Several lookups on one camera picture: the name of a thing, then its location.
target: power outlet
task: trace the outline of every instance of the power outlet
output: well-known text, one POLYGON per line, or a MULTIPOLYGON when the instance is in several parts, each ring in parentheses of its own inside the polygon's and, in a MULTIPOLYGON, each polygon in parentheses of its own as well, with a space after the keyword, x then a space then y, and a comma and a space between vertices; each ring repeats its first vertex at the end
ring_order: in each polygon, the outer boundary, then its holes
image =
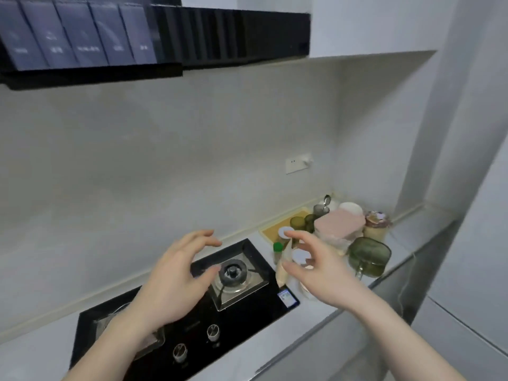
POLYGON ((286 159, 286 174, 308 169, 312 165, 312 162, 313 159, 310 153, 286 159))

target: glass handle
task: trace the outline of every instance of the glass handle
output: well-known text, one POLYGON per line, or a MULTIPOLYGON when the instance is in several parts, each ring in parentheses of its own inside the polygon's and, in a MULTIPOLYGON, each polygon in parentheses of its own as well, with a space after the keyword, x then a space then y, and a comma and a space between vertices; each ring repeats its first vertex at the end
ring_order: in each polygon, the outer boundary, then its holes
POLYGON ((361 261, 358 265, 358 268, 356 269, 356 272, 355 272, 355 277, 358 278, 358 279, 362 279, 363 277, 363 269, 364 269, 364 262, 361 261))

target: black range hood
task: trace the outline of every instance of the black range hood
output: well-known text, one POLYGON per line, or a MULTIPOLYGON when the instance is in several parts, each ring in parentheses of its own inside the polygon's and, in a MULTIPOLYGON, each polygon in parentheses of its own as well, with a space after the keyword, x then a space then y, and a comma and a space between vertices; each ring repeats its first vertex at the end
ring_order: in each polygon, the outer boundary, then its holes
POLYGON ((310 15, 181 0, 0 0, 0 39, 0 82, 23 90, 307 56, 310 15))

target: black glass cooktop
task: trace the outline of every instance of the black glass cooktop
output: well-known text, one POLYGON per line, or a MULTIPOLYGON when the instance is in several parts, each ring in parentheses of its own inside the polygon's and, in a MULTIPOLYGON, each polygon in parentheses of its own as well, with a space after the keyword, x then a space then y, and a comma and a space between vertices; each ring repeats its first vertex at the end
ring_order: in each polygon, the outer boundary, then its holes
MULTIPOLYGON (((125 380, 184 381, 300 304, 287 287, 277 286, 274 270, 248 239, 194 262, 190 270, 198 276, 216 264, 221 270, 207 293, 184 318, 145 340, 125 380)), ((71 367, 138 290, 79 315, 71 367)))

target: green cap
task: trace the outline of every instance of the green cap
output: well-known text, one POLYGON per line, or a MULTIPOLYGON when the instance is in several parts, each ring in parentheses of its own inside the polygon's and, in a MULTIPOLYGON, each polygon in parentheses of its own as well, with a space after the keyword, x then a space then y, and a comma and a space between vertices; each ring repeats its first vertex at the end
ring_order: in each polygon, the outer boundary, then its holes
POLYGON ((280 242, 276 242, 273 244, 273 251, 275 252, 283 252, 284 246, 280 242))

